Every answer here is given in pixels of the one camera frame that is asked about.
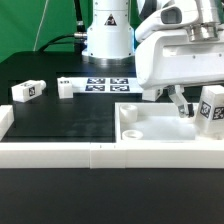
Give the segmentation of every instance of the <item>black cable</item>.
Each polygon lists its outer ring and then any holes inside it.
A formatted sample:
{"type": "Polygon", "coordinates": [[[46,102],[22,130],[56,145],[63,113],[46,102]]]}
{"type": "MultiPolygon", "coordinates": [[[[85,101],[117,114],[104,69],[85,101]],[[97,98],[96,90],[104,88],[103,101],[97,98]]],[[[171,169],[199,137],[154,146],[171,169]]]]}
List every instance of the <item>black cable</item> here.
{"type": "Polygon", "coordinates": [[[74,0],[75,12],[76,12],[76,20],[77,20],[77,31],[85,32],[86,28],[82,19],[82,11],[79,0],[74,0]]]}
{"type": "Polygon", "coordinates": [[[46,48],[48,48],[50,45],[52,44],[57,44],[56,41],[58,40],[62,40],[62,39],[65,39],[65,38],[71,38],[73,37],[74,38],[74,34],[67,34],[67,35],[61,35],[61,36],[58,36],[52,40],[50,40],[47,44],[43,45],[41,48],[39,48],[38,51],[44,51],[46,48]]]}

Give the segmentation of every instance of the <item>printed logo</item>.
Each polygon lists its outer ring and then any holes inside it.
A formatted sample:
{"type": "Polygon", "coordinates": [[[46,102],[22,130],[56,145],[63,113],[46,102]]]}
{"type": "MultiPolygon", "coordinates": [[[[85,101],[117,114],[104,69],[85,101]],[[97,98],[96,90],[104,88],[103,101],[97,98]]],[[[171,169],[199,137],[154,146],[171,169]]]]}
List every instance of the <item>printed logo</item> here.
{"type": "Polygon", "coordinates": [[[34,96],[35,95],[35,87],[29,88],[29,95],[34,96]]]}
{"type": "Polygon", "coordinates": [[[221,120],[224,118],[224,107],[216,107],[213,114],[213,120],[221,120]]]}
{"type": "Polygon", "coordinates": [[[120,86],[120,85],[116,85],[116,86],[110,86],[110,91],[111,92],[130,92],[130,88],[129,86],[120,86]]]}
{"type": "Polygon", "coordinates": [[[86,86],[86,91],[87,92],[103,92],[105,91],[105,86],[101,85],[87,85],[86,86]]]}
{"type": "Polygon", "coordinates": [[[87,83],[88,84],[105,84],[106,79],[94,79],[94,78],[89,78],[87,83]]]}
{"type": "Polygon", "coordinates": [[[112,14],[110,14],[109,18],[107,19],[107,21],[104,25],[105,26],[117,26],[117,23],[112,14]]]}
{"type": "Polygon", "coordinates": [[[209,104],[205,103],[204,101],[202,101],[200,113],[204,117],[209,118],[210,112],[211,112],[211,106],[209,104]]]}
{"type": "Polygon", "coordinates": [[[128,84],[128,79],[110,79],[111,84],[128,84]]]}

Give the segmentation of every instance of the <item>white plastic rim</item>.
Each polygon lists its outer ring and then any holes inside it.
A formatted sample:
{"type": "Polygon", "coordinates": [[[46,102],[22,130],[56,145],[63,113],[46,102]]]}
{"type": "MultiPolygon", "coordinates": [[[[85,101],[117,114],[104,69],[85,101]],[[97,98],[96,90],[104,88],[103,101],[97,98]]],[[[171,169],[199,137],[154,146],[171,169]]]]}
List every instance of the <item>white plastic rim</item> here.
{"type": "Polygon", "coordinates": [[[143,137],[143,133],[137,130],[127,130],[122,133],[123,140],[140,140],[143,137]]]}
{"type": "Polygon", "coordinates": [[[138,118],[138,107],[132,104],[120,106],[120,120],[124,123],[134,123],[138,118]]]}

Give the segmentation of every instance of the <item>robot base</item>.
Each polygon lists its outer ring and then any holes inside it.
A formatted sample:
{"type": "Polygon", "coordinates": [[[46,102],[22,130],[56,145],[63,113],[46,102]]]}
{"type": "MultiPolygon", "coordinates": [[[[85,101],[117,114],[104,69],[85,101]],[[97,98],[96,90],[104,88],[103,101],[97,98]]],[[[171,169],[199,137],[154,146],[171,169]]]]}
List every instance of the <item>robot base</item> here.
{"type": "Polygon", "coordinates": [[[84,50],[82,52],[82,60],[97,65],[124,65],[134,63],[135,56],[131,55],[126,58],[96,58],[89,56],[87,51],[84,50]]]}

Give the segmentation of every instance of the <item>white tray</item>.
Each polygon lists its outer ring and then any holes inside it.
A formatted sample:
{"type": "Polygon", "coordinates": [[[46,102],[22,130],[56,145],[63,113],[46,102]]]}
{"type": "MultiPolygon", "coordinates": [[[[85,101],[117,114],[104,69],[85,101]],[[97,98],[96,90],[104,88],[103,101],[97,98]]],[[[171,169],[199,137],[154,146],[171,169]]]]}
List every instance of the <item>white tray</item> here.
{"type": "Polygon", "coordinates": [[[193,118],[180,118],[177,107],[172,103],[116,103],[115,127],[116,141],[122,141],[122,133],[136,130],[143,133],[143,140],[156,141],[192,141],[196,130],[193,118]],[[120,117],[120,106],[137,107],[137,121],[123,123],[120,117]]]}

